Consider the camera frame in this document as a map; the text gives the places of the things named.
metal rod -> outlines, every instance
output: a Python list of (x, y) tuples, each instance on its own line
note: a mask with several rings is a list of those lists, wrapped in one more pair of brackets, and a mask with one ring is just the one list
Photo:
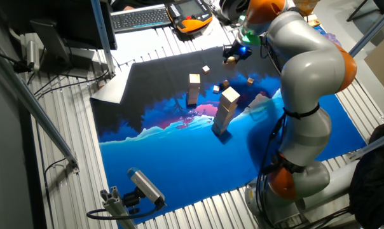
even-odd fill
[(22, 101), (24, 106), (33, 115), (33, 117), (40, 124), (46, 134), (48, 134), (60, 152), (66, 157), (68, 162), (71, 164), (73, 171), (79, 172), (78, 161), (73, 156), (72, 151), (65, 142), (64, 138), (53, 125), (48, 115), (46, 115), (41, 105), (39, 105), (38, 101), (28, 89), (27, 85), (13, 71), (10, 63), (2, 57), (0, 57), (0, 75), (1, 78), (7, 82), (13, 92), (17, 95), (18, 99)]
[(92, 0), (93, 13), (95, 15), (97, 28), (99, 30), (100, 40), (106, 56), (107, 67), (109, 68), (110, 77), (114, 74), (113, 58), (111, 57), (109, 38), (107, 37), (106, 27), (103, 19), (102, 8), (100, 7), (100, 0)]
[(360, 50), (362, 50), (363, 47), (373, 38), (378, 31), (384, 26), (384, 14), (381, 16), (381, 18), (368, 30), (366, 35), (360, 39), (360, 41), (350, 50), (349, 54), (352, 57), (355, 57)]
[(360, 157), (362, 157), (363, 155), (365, 155), (366, 153), (369, 153), (370, 151), (376, 149), (376, 148), (379, 148), (380, 146), (384, 145), (384, 136), (375, 140), (374, 142), (368, 144), (367, 146), (364, 146), (363, 148), (357, 150), (354, 154), (352, 154), (349, 159), (351, 161), (354, 161)]

black cable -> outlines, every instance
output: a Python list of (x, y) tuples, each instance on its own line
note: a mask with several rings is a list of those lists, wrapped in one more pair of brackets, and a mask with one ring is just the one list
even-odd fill
[(152, 211), (144, 213), (144, 214), (136, 214), (134, 216), (95, 216), (93, 214), (98, 212), (107, 212), (106, 209), (96, 209), (93, 211), (90, 211), (86, 213), (86, 216), (90, 219), (97, 219), (97, 220), (124, 220), (124, 219), (137, 219), (137, 218), (143, 218), (149, 215), (154, 214), (156, 211), (160, 210), (160, 206), (157, 205)]
[(58, 78), (59, 75), (56, 75), (56, 77), (54, 77), (52, 80), (50, 80), (49, 82), (47, 82), (44, 86), (42, 86), (38, 91), (36, 91), (34, 93), (34, 95), (37, 95), (38, 92), (42, 91), (42, 89), (44, 89), (46, 86), (48, 86), (52, 81), (54, 81), (56, 78)]
[[(41, 64), (41, 61), (42, 61), (42, 58), (44, 57), (44, 54), (45, 54), (45, 47), (42, 49), (42, 54), (41, 54), (41, 57), (39, 58), (39, 64)], [(29, 77), (29, 79), (28, 79), (28, 82), (27, 82), (27, 85), (29, 85), (29, 83), (31, 82), (31, 80), (34, 79), (35, 74), (36, 74), (36, 72), (33, 72), (33, 73), (30, 75), (30, 77)]]
[[(72, 50), (71, 50), (71, 47), (70, 47), (69, 45), (67, 45), (67, 47), (69, 48), (69, 51), (70, 51), (71, 54), (70, 54), (70, 57), (69, 57), (69, 63), (68, 63), (68, 65), (66, 66), (65, 70), (63, 70), (62, 72), (68, 70), (68, 68), (69, 68), (69, 67), (71, 66), (71, 64), (72, 64)], [(49, 82), (47, 82), (44, 86), (42, 86), (38, 91), (36, 91), (36, 92), (34, 93), (34, 95), (36, 95), (36, 94), (38, 94), (38, 92), (42, 91), (42, 89), (44, 89), (46, 86), (48, 86), (48, 85), (49, 85), (52, 81), (54, 81), (56, 78), (58, 78), (58, 76), (59, 76), (59, 74), (56, 75), (56, 77), (54, 77), (52, 80), (50, 80)]]
[(89, 83), (89, 82), (98, 80), (98, 79), (100, 79), (101, 77), (105, 76), (108, 72), (109, 72), (109, 71), (106, 71), (103, 75), (98, 76), (98, 77), (96, 77), (96, 78), (94, 78), (94, 79), (92, 79), (92, 80), (85, 80), (85, 81), (83, 81), (83, 82), (71, 83), (70, 85), (65, 85), (65, 86), (61, 86), (61, 87), (57, 87), (57, 88), (49, 89), (49, 90), (47, 90), (46, 92), (42, 93), (42, 94), (39, 96), (39, 98), (41, 98), (42, 96), (44, 96), (44, 95), (46, 95), (46, 94), (48, 94), (49, 92), (52, 92), (52, 91), (54, 91), (54, 90), (58, 90), (58, 89), (61, 89), (61, 88), (70, 87), (70, 86), (74, 86), (74, 85), (79, 85), (79, 84), (82, 84), (82, 83)]
[(7, 57), (6, 55), (3, 55), (1, 53), (0, 53), (0, 57), (5, 58), (5, 59), (13, 62), (14, 64), (17, 64), (17, 65), (21, 66), (21, 67), (24, 67), (24, 68), (28, 68), (29, 67), (29, 66), (27, 66), (25, 64), (22, 64), (21, 62), (19, 62), (17, 60), (14, 60), (13, 58)]
[(63, 160), (65, 160), (66, 158), (64, 159), (61, 159), (59, 161), (56, 161), (56, 162), (53, 162), (52, 164), (50, 164), (44, 171), (44, 176), (46, 175), (46, 172), (48, 171), (48, 169), (50, 169), (53, 165), (55, 165), (56, 163), (59, 163), (59, 162), (62, 162)]

floor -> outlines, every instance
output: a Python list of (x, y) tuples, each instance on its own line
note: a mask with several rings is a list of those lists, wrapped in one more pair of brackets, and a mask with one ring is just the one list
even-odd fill
[[(356, 1), (342, 3), (340, 0), (323, 0), (319, 2), (317, 9), (315, 9), (315, 13), (320, 18), (325, 30), (335, 34), (348, 51), (362, 37), (362, 33), (353, 23), (345, 22), (347, 16), (351, 14), (355, 7), (357, 7)], [(227, 28), (223, 29), (219, 24), (207, 36), (190, 38), (186, 41), (179, 41), (168, 27), (150, 30), (149, 32), (152, 34), (147, 34), (148, 37), (155, 35), (162, 42), (162, 46), (134, 57), (132, 62), (149, 61), (194, 52), (211, 46), (227, 45), (235, 39), (233, 31), (230, 32)], [(123, 35), (120, 36), (120, 39), (128, 41), (129, 38)], [(338, 99), (365, 140), (369, 139), (370, 134), (377, 125), (383, 123), (380, 116), (384, 115), (384, 93), (382, 92), (384, 89), (363, 61), (368, 50), (372, 48), (374, 48), (374, 45), (369, 44), (356, 58), (359, 65), (357, 75), (359, 81), (354, 81), (350, 87), (337, 94)], [(132, 62), (123, 65), (121, 67), (122, 71), (129, 70)], [(88, 76), (89, 79), (95, 77), (96, 75), (92, 73)], [(45, 86), (46, 90), (84, 81), (82, 79), (59, 77), (53, 83), (46, 85), (50, 79), (51, 76), (35, 78), (33, 84), (30, 85), (30, 89), (35, 92), (43, 86)], [(100, 156), (93, 114), (89, 103), (89, 98), (96, 91), (96, 84), (83, 83), (56, 90), (39, 98), (40, 104), (62, 136), (67, 140), (69, 147), (74, 151), (81, 170), (79, 174), (73, 174), (69, 169), (66, 169), (69, 168), (67, 164), (62, 162), (59, 166), (52, 167), (45, 177), (40, 174), (49, 228), (52, 228), (53, 225), (55, 228), (117, 228), (114, 222), (95, 221), (86, 218), (87, 211), (102, 208), (99, 191), (109, 188), (104, 174), (104, 165)], [(32, 120), (36, 152), (41, 170), (52, 162), (62, 159), (63, 156), (41, 127), (35, 124), (35, 119), (32, 118)], [(339, 162), (334, 158), (331, 160), (332, 163), (334, 162), (333, 164), (336, 163), (337, 167), (343, 164), (343, 162)], [(334, 170), (333, 164), (329, 163), (332, 170)], [(45, 179), (48, 182), (50, 191), (50, 205), (46, 201)], [(176, 210), (172, 217), (171, 214), (169, 218), (162, 216), (140, 227), (158, 227), (159, 229), (161, 227), (158, 225), (162, 225), (162, 228), (180, 229), (255, 227), (252, 216), (243, 204), (242, 191), (243, 188), (240, 188), (216, 195), (210, 198), (212, 203), (207, 200), (205, 204), (205, 200), (203, 200), (194, 204), (193, 207), (187, 206)], [(202, 221), (198, 218), (201, 212), (204, 218)]]
[[(348, 52), (363, 37), (363, 32), (366, 32), (373, 24), (374, 20), (379, 16), (377, 12), (374, 12), (367, 17), (356, 20), (354, 23), (346, 22), (346, 19), (361, 2), (362, 0), (323, 0), (318, 3), (313, 11), (322, 23), (324, 29), (327, 32), (335, 34), (343, 48)], [(356, 15), (362, 15), (374, 9), (377, 9), (377, 7), (373, 1), (370, 0)], [(372, 41), (377, 45), (383, 38), (384, 28), (372, 39)], [(367, 54), (375, 48), (373, 43), (368, 43), (355, 57), (358, 65), (357, 79), (374, 100), (376, 107), (380, 111), (379, 113), (384, 116), (384, 87), (364, 62), (364, 58)]]

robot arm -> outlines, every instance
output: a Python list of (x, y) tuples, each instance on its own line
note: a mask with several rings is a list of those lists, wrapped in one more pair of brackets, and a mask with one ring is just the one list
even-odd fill
[(294, 8), (295, 4), (292, 0), (250, 1), (247, 16), (235, 42), (224, 47), (224, 63), (231, 56), (236, 57), (237, 61), (249, 57), (251, 55), (250, 47), (261, 45), (262, 41), (259, 36), (267, 31), (271, 22), (281, 13)]
[(259, 36), (287, 59), (281, 72), (285, 128), (278, 163), (266, 174), (264, 200), (250, 201), (261, 203), (257, 207), (264, 212), (292, 205), (330, 183), (326, 167), (314, 160), (331, 135), (331, 119), (319, 107), (319, 99), (351, 84), (357, 67), (346, 51), (304, 21), (291, 0), (252, 0), (236, 41), (224, 48), (224, 59), (246, 59), (250, 47), (261, 45)]

blue mat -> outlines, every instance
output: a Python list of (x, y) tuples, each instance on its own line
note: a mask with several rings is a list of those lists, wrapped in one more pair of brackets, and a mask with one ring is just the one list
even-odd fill
[[(207, 63), (210, 60), (204, 58), (216, 56), (208, 52), (218, 55), (221, 49), (185, 55), (194, 62), (184, 62), (184, 66), (175, 63), (183, 55), (133, 65), (121, 104), (92, 100), (108, 185), (117, 186), (121, 194), (133, 191), (127, 170), (137, 167), (165, 195), (167, 207), (136, 223), (235, 189), (257, 176), (268, 136), (283, 113), (280, 81), (272, 67), (265, 68), (272, 66), (269, 60), (261, 64), (253, 57), (252, 63), (248, 60), (242, 66), (244, 70), (232, 74), (221, 70), (215, 74), (216, 62), (221, 61), (214, 60), (211, 73), (201, 75), (197, 107), (187, 108), (186, 73), (199, 73), (203, 66), (199, 58)], [(252, 87), (246, 85), (248, 76), (255, 79)], [(220, 94), (213, 94), (212, 89), (214, 82), (225, 78), (241, 97), (228, 132), (218, 138), (210, 128)], [(317, 160), (365, 146), (335, 95), (321, 98), (320, 105), (331, 116), (333, 131)], [(272, 144), (270, 151), (277, 148)], [(138, 207), (147, 212), (154, 205), (144, 199)]]

